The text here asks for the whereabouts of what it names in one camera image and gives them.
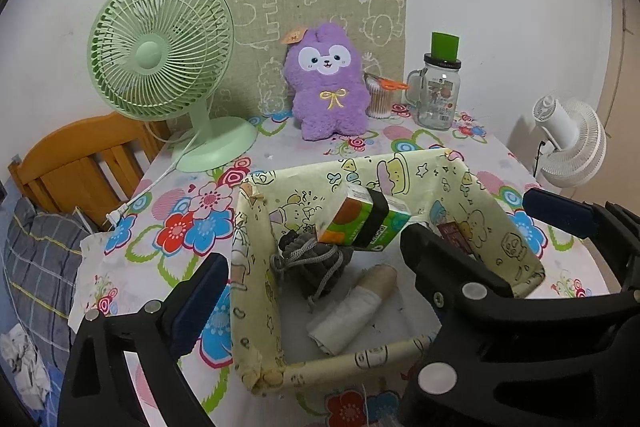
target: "fabric storage box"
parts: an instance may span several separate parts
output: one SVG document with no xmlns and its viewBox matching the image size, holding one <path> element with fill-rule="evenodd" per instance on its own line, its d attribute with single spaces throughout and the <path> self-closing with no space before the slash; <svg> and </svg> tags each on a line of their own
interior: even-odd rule
<svg viewBox="0 0 640 427">
<path fill-rule="evenodd" d="M 411 222 L 425 223 L 433 230 L 439 224 L 457 222 L 476 259 L 509 282 L 517 297 L 527 296 L 544 279 L 542 264 L 517 227 L 449 149 L 251 174 L 241 184 L 236 210 L 230 302 L 236 371 L 254 394 L 357 381 L 369 369 L 394 363 L 409 366 L 423 348 L 421 339 L 407 339 L 337 357 L 320 358 L 318 351 L 318 360 L 287 365 L 270 256 L 277 252 L 277 241 L 284 233 L 311 226 L 322 202 L 342 180 L 400 198 L 414 215 Z"/>
</svg>

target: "stuffed animal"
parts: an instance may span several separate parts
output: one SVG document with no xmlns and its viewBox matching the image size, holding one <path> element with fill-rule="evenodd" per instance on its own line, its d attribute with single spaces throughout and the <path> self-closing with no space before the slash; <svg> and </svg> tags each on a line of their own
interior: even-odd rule
<svg viewBox="0 0 640 427">
<path fill-rule="evenodd" d="M 334 132 L 359 136 L 367 130 L 370 94 L 360 53 L 340 26 L 323 23 L 306 30 L 289 47 L 283 73 L 296 92 L 293 116 L 302 122 L 303 139 L 321 140 Z"/>
</svg>

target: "wooden headboard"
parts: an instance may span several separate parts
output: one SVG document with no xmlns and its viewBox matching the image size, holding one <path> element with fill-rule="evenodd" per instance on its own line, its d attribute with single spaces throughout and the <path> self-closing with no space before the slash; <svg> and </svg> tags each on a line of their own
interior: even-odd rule
<svg viewBox="0 0 640 427">
<path fill-rule="evenodd" d="M 156 136 L 166 139 L 164 122 L 152 122 Z M 78 206 L 98 226 L 105 215 L 123 201 L 96 163 L 98 155 L 131 198 L 142 179 L 142 169 L 126 147 L 137 140 L 149 163 L 162 143 L 145 128 L 144 122 L 113 112 L 70 123 L 40 140 L 9 172 L 21 193 L 47 212 L 73 212 Z"/>
</svg>

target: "jar handle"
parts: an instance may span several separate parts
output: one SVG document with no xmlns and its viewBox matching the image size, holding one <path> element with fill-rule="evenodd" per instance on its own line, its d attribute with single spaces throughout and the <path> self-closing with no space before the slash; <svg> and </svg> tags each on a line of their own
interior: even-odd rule
<svg viewBox="0 0 640 427">
<path fill-rule="evenodd" d="M 409 89 L 405 91 L 406 101 L 411 105 L 420 102 L 420 89 L 422 88 L 422 70 L 414 70 L 407 75 L 406 83 Z"/>
</svg>

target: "plush toy face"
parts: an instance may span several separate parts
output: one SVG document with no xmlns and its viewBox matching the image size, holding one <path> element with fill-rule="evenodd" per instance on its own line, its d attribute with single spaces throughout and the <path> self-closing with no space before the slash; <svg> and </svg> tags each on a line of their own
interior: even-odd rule
<svg viewBox="0 0 640 427">
<path fill-rule="evenodd" d="M 361 66 L 360 54 L 343 29 L 334 23 L 323 23 L 309 28 L 302 40 L 290 47 L 284 75 L 295 90 L 300 90 L 337 82 L 338 78 L 360 80 Z"/>
</svg>

